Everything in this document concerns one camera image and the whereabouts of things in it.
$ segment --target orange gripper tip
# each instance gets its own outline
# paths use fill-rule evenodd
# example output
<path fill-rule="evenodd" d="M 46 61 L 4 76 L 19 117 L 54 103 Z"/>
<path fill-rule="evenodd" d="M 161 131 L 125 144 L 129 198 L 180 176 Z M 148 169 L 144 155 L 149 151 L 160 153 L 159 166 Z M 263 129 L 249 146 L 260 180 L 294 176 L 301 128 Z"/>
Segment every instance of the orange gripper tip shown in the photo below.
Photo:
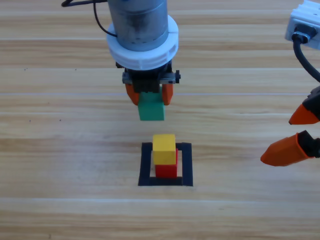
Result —
<path fill-rule="evenodd" d="M 274 167 L 285 167 L 310 158 L 299 145 L 297 133 L 271 144 L 262 155 L 261 162 Z"/>
<path fill-rule="evenodd" d="M 174 85 L 162 84 L 162 100 L 165 106 L 168 106 L 170 104 L 173 95 L 174 95 Z"/>
<path fill-rule="evenodd" d="M 316 124 L 319 119 L 311 111 L 308 111 L 302 104 L 297 108 L 289 120 L 291 125 Z"/>
<path fill-rule="evenodd" d="M 134 86 L 131 84 L 125 84 L 125 89 L 133 104 L 138 106 L 140 94 L 134 91 Z"/>

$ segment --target wooden block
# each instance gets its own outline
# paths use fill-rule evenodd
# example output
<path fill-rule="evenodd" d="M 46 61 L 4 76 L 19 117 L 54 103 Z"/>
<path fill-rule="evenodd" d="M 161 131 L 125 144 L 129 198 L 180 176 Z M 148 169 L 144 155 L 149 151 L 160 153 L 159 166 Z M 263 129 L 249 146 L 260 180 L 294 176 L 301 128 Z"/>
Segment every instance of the wooden block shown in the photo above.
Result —
<path fill-rule="evenodd" d="M 176 164 L 176 136 L 174 134 L 158 134 L 152 141 L 154 165 Z"/>
<path fill-rule="evenodd" d="M 140 93 L 138 111 L 141 121 L 164 121 L 165 105 L 161 89 L 159 93 Z"/>
<path fill-rule="evenodd" d="M 178 177 L 178 149 L 175 150 L 174 165 L 155 165 L 155 177 L 160 179 L 176 179 Z"/>

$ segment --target black square outline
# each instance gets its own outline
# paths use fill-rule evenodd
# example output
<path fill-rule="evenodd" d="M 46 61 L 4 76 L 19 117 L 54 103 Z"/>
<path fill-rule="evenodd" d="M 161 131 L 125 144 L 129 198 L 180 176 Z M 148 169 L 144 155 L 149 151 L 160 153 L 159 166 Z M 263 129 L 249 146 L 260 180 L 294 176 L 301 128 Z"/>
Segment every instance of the black square outline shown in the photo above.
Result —
<path fill-rule="evenodd" d="M 182 176 L 177 178 L 150 177 L 152 147 L 152 142 L 142 143 L 138 186 L 194 186 L 191 143 L 175 144 L 178 151 L 182 151 Z"/>

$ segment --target wood grain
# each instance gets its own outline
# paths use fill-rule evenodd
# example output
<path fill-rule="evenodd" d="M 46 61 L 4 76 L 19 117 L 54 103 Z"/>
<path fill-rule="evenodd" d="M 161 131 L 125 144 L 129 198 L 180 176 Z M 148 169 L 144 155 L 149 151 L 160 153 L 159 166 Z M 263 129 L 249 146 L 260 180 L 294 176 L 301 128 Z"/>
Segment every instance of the wood grain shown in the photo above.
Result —
<path fill-rule="evenodd" d="M 284 40 L 301 3 L 169 0 L 182 80 L 166 121 L 141 122 L 91 6 L 0 1 L 0 240 L 318 240 L 320 162 L 260 161 L 317 137 L 288 124 L 318 86 Z M 192 143 L 194 187 L 138 187 L 162 133 Z"/>

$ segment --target metal cylinder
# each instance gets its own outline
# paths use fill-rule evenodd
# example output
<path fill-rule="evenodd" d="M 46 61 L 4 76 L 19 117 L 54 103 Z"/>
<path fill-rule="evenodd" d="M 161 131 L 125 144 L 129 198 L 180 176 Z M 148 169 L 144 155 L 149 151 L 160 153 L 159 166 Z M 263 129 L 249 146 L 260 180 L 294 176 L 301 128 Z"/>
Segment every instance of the metal cylinder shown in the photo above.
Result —
<path fill-rule="evenodd" d="M 117 40 L 121 46 L 145 52 L 168 38 L 167 0 L 108 0 Z"/>

